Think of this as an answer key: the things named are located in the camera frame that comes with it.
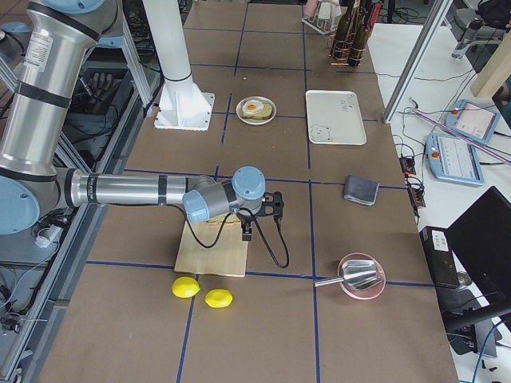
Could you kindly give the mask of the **wooden cutting board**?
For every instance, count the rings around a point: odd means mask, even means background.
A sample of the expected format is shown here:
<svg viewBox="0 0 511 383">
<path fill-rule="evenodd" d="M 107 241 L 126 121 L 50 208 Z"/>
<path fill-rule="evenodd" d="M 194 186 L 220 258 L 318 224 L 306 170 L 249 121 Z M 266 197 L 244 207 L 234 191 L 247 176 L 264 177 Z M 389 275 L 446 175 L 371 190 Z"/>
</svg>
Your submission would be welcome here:
<svg viewBox="0 0 511 383">
<path fill-rule="evenodd" d="M 190 274 L 243 277 L 246 272 L 248 242 L 242 240 L 240 221 L 228 218 L 214 247 L 202 247 L 184 225 L 174 270 Z"/>
</svg>

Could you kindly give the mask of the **white serving tray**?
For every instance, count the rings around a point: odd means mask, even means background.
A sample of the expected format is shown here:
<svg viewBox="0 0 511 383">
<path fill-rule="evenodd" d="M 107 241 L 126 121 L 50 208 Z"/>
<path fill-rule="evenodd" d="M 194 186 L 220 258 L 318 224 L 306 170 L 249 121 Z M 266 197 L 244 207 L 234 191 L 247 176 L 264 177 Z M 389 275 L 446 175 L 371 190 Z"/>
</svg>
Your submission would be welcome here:
<svg viewBox="0 0 511 383">
<path fill-rule="evenodd" d="M 356 93 L 307 90 L 308 139 L 312 144 L 362 146 L 366 131 Z"/>
</svg>

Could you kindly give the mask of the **yellow lemon far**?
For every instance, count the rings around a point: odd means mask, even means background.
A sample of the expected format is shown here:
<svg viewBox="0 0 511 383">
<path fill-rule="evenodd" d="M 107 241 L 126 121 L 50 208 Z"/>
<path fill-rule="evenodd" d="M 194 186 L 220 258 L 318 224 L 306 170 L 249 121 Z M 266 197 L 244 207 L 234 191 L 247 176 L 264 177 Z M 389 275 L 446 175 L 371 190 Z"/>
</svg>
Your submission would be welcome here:
<svg viewBox="0 0 511 383">
<path fill-rule="evenodd" d="M 204 296 L 204 301 L 211 308 L 225 308 L 232 304 L 233 295 L 226 289 L 212 289 Z"/>
</svg>

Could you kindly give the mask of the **white plate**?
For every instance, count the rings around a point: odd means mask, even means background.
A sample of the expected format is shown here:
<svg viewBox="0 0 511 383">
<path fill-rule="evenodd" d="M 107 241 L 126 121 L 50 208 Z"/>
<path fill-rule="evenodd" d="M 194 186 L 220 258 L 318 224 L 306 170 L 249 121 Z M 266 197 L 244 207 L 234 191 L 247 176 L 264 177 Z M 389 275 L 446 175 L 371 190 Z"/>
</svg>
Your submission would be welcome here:
<svg viewBox="0 0 511 383">
<path fill-rule="evenodd" d="M 266 97 L 246 97 L 237 104 L 236 115 L 246 124 L 262 125 L 275 117 L 276 105 Z"/>
</svg>

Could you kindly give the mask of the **teach pendant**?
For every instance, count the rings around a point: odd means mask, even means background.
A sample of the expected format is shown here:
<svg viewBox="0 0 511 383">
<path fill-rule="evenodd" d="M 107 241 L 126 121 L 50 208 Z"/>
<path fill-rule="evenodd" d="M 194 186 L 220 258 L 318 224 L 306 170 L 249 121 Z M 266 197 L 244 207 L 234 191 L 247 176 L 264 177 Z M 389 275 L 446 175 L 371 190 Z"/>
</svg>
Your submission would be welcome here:
<svg viewBox="0 0 511 383">
<path fill-rule="evenodd" d="M 459 138 L 429 134 L 426 162 L 437 180 L 471 187 L 485 184 L 475 148 Z"/>
<path fill-rule="evenodd" d="M 500 120 L 500 114 L 490 107 L 472 101 L 456 101 L 445 118 L 445 126 L 481 144 L 488 144 Z"/>
</svg>

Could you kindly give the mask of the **white pillar mount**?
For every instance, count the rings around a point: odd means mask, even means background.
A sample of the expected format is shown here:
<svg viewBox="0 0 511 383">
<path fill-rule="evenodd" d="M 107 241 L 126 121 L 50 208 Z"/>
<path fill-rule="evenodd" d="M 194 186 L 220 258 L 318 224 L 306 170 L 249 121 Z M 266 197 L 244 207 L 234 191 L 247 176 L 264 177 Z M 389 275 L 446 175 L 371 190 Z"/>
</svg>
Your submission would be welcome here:
<svg viewBox="0 0 511 383">
<path fill-rule="evenodd" d="M 177 1 L 144 1 L 164 85 L 154 126 L 206 131 L 215 95 L 201 92 L 192 77 Z"/>
</svg>

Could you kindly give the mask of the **water bottle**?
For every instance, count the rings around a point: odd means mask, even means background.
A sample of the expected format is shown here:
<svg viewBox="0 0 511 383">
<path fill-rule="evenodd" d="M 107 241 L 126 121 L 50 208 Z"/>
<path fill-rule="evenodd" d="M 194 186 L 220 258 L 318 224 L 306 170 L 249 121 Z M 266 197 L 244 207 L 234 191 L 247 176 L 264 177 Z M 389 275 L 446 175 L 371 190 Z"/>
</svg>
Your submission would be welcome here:
<svg viewBox="0 0 511 383">
<path fill-rule="evenodd" d="M 473 19 L 466 27 L 465 32 L 461 36 L 461 39 L 457 43 L 454 51 L 451 53 L 451 57 L 455 59 L 461 59 L 470 45 L 474 42 L 478 31 L 483 27 L 484 21 L 480 18 Z"/>
</svg>

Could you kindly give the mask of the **dark wine bottle front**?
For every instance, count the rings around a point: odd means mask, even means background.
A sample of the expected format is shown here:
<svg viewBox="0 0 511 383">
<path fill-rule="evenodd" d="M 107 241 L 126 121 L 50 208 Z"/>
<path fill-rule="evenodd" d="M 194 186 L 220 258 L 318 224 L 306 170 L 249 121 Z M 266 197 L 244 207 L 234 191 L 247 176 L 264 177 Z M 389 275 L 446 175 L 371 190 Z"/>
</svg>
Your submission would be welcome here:
<svg viewBox="0 0 511 383">
<path fill-rule="evenodd" d="M 380 1 L 363 1 L 358 8 L 358 18 L 353 42 L 351 43 L 347 64 L 351 67 L 358 66 L 361 63 L 366 42 L 370 36 L 373 26 L 372 18 L 374 9 L 378 7 Z"/>
</svg>

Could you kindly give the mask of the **teach pendant far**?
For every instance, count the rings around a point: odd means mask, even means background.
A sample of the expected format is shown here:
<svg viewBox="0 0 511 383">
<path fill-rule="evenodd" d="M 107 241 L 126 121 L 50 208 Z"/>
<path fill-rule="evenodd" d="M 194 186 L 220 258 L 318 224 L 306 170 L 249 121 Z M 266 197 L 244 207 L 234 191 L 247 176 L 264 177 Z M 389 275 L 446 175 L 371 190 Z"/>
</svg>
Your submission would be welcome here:
<svg viewBox="0 0 511 383">
<path fill-rule="evenodd" d="M 488 144 L 500 120 L 500 114 L 490 107 L 472 101 L 456 101 L 445 118 L 445 126 L 481 144 Z"/>
</svg>

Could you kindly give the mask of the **metal scoop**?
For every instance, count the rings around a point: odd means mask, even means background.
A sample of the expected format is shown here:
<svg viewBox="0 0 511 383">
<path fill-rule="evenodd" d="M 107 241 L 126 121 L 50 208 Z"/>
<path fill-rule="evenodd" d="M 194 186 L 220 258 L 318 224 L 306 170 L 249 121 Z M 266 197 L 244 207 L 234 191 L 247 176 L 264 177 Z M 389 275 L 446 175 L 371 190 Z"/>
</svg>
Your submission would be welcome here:
<svg viewBox="0 0 511 383">
<path fill-rule="evenodd" d="M 348 290 L 363 291 L 382 282 L 378 276 L 375 261 L 368 259 L 352 259 L 341 265 L 341 274 L 334 278 L 315 281 L 315 287 L 341 283 Z"/>
</svg>

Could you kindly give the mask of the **clear rod with stand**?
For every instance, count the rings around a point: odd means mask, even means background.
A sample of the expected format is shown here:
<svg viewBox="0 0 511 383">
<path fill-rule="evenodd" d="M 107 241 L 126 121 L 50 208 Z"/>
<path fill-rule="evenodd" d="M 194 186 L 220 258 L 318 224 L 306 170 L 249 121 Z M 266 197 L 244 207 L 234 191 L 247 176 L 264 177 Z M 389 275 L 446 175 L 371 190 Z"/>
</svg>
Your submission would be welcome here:
<svg viewBox="0 0 511 383">
<path fill-rule="evenodd" d="M 418 116 L 419 118 L 422 118 L 426 122 L 432 124 L 434 127 L 438 127 L 442 131 L 447 132 L 450 135 L 465 141 L 467 144 L 471 144 L 472 146 L 474 146 L 478 150 L 484 152 L 485 154 L 487 154 L 487 155 L 489 155 L 489 156 L 491 156 L 491 157 L 493 157 L 493 158 L 495 158 L 497 160 L 500 160 L 502 163 L 510 165 L 510 159 L 508 159 L 507 157 L 502 156 L 501 154 L 498 154 L 496 149 L 493 150 L 493 149 L 487 148 L 485 145 L 480 144 L 477 141 L 475 141 L 473 139 L 470 139 L 467 136 L 463 136 L 461 133 L 457 132 L 453 128 L 449 128 L 448 126 L 446 126 L 446 125 L 444 125 L 444 124 L 442 124 L 442 123 L 440 123 L 438 121 L 435 121 L 434 119 L 432 119 L 429 116 L 427 116 L 425 113 L 420 112 L 418 109 L 411 109 L 411 112 L 415 116 Z"/>
</svg>

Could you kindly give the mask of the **teach pendant near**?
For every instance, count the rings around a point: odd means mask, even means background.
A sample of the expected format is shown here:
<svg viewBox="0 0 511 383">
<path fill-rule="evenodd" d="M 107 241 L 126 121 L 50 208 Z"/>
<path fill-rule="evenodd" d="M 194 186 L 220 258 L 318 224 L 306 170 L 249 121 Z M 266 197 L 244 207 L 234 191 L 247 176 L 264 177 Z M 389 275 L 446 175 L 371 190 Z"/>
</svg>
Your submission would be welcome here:
<svg viewBox="0 0 511 383">
<path fill-rule="evenodd" d="M 459 138 L 429 134 L 426 162 L 437 180 L 471 187 L 485 184 L 475 148 Z"/>
</svg>

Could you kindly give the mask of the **bread slice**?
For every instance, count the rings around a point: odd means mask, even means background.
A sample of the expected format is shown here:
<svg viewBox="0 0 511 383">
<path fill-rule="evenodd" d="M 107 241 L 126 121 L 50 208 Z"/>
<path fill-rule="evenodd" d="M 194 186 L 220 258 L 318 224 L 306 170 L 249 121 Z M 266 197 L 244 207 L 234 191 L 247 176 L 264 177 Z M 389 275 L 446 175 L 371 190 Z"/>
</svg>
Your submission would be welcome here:
<svg viewBox="0 0 511 383">
<path fill-rule="evenodd" d="M 244 119 L 249 119 L 249 120 L 268 120 L 273 113 L 273 106 L 267 102 L 263 102 L 263 104 L 264 104 L 264 108 L 262 111 L 254 114 L 254 115 L 247 115 L 247 114 L 243 114 L 243 112 L 242 112 L 241 116 Z"/>
<path fill-rule="evenodd" d="M 221 225 L 222 223 L 231 224 L 231 223 L 239 223 L 239 222 L 240 222 L 240 219 L 238 218 L 238 216 L 236 214 L 232 214 L 232 213 L 218 215 L 218 216 L 212 217 L 206 221 L 206 223 L 208 223 L 208 224 L 219 224 L 219 225 Z"/>
</svg>

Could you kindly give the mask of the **fried egg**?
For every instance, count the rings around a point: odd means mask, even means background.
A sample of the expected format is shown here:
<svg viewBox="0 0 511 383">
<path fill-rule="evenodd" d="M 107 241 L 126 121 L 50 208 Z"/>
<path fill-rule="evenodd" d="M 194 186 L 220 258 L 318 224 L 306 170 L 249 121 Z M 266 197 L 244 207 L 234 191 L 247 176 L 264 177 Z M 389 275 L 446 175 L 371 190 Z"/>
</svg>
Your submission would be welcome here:
<svg viewBox="0 0 511 383">
<path fill-rule="evenodd" d="M 242 105 L 242 112 L 243 114 L 247 115 L 254 115 L 260 111 L 262 111 L 264 108 L 264 104 L 262 101 L 251 99 L 247 100 Z"/>
</svg>

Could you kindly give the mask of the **aluminium frame post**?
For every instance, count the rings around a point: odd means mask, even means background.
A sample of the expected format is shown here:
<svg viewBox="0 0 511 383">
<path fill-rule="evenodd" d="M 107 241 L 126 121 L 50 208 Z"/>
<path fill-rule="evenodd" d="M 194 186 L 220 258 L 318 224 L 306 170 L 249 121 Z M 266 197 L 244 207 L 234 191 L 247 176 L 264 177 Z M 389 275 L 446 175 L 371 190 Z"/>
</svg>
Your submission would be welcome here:
<svg viewBox="0 0 511 383">
<path fill-rule="evenodd" d="M 430 14 L 427 16 L 426 21 L 422 26 L 422 30 L 414 43 L 402 74 L 394 87 L 394 91 L 392 92 L 390 100 L 385 108 L 382 116 L 382 122 L 384 124 L 389 124 L 394 118 L 394 115 L 398 110 L 398 106 L 401 103 L 415 72 L 421 64 L 428 47 L 433 41 L 437 29 L 441 26 L 453 2 L 453 0 L 437 0 L 434 2 Z"/>
</svg>

